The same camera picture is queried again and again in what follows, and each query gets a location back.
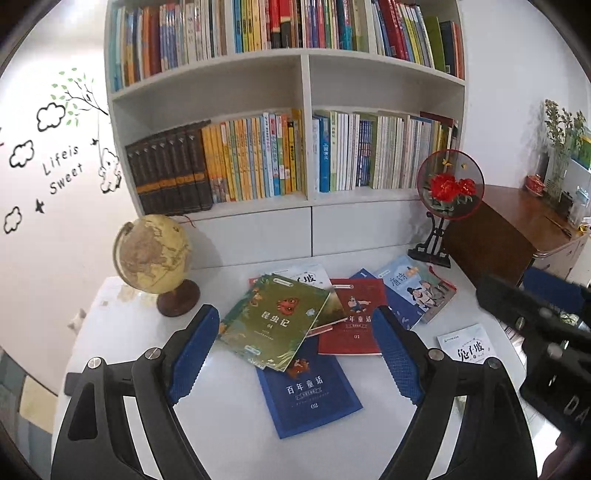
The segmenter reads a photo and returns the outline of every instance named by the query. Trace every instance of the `cloud decal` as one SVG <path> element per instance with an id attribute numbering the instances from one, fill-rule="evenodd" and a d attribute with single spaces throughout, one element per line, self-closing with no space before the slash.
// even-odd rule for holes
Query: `cloud decal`
<path id="1" fill-rule="evenodd" d="M 46 107 L 41 107 L 37 112 L 37 130 L 44 132 L 48 128 L 57 128 L 65 116 L 66 109 L 63 105 L 52 102 Z"/>
<path id="2" fill-rule="evenodd" d="M 12 211 L 4 217 L 4 233 L 8 235 L 11 232 L 16 232 L 21 222 L 21 209 L 19 207 L 14 207 Z"/>
<path id="3" fill-rule="evenodd" d="M 12 168 L 23 168 L 28 161 L 35 156 L 35 149 L 33 148 L 33 140 L 27 140 L 22 145 L 17 145 L 12 150 L 9 162 Z"/>

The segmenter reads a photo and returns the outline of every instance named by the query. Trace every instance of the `cabinet door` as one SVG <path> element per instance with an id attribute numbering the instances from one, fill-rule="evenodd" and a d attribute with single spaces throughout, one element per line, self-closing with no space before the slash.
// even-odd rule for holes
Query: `cabinet door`
<path id="1" fill-rule="evenodd" d="M 572 242 L 547 257 L 536 258 L 534 256 L 532 267 L 544 270 L 556 277 L 566 278 L 580 255 L 580 244 L 584 245 L 584 239 Z"/>
<path id="2" fill-rule="evenodd" d="M 183 224 L 193 247 L 193 269 L 311 256 L 309 207 L 193 221 L 193 225 Z"/>
<path id="3" fill-rule="evenodd" d="M 312 251 L 330 255 L 420 242 L 431 229 L 418 200 L 312 207 Z"/>

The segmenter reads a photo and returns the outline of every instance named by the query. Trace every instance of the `brown wooden cabinet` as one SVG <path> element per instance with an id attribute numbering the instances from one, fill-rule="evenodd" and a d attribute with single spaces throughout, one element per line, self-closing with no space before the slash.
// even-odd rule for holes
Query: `brown wooden cabinet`
<path id="1" fill-rule="evenodd" d="M 487 185 L 478 210 L 450 222 L 443 245 L 474 285 L 486 273 L 518 285 L 530 265 L 566 278 L 587 237 L 525 190 Z"/>

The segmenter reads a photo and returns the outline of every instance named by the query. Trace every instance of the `floor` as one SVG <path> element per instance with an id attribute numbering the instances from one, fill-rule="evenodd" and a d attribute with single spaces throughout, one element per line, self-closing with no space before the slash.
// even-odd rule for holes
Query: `floor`
<path id="1" fill-rule="evenodd" d="M 51 432 L 57 397 L 0 348 L 0 421 L 31 467 L 51 473 Z"/>

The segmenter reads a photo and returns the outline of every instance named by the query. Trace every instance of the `black fan stand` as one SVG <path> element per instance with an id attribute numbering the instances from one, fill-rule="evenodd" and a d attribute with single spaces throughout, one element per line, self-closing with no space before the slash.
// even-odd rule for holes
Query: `black fan stand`
<path id="1" fill-rule="evenodd" d="M 435 226 L 434 215 L 431 212 L 427 212 L 427 216 L 431 219 L 433 224 L 431 233 L 427 237 L 425 243 L 417 244 L 415 248 L 409 249 L 408 256 L 414 260 L 419 260 L 419 262 L 432 263 L 441 267 L 451 268 L 452 264 L 449 260 L 449 254 L 443 248 L 443 234 L 445 233 L 443 222 L 445 222 L 445 218 L 441 217 L 439 226 Z M 429 253 L 429 245 L 432 240 L 434 240 L 433 246 Z"/>

